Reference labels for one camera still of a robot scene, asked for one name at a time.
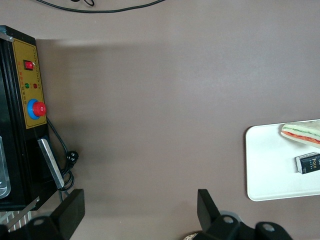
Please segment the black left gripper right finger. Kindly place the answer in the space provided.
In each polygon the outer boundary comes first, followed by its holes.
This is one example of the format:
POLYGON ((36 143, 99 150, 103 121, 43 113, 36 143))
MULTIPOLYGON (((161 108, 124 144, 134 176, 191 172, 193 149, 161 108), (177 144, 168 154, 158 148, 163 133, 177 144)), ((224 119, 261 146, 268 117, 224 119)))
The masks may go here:
POLYGON ((254 228, 218 210, 206 189, 197 192, 197 216, 202 230, 198 240, 291 240, 292 237, 280 225, 258 222, 254 228))

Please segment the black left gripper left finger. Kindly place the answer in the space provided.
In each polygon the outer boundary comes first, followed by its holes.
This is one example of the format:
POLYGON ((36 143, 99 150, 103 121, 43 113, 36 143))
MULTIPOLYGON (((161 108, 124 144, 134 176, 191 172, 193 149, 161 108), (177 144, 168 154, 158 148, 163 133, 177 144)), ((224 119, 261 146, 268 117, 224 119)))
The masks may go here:
POLYGON ((69 240, 85 216, 85 192, 73 190, 48 216, 39 216, 26 225, 28 240, 69 240))

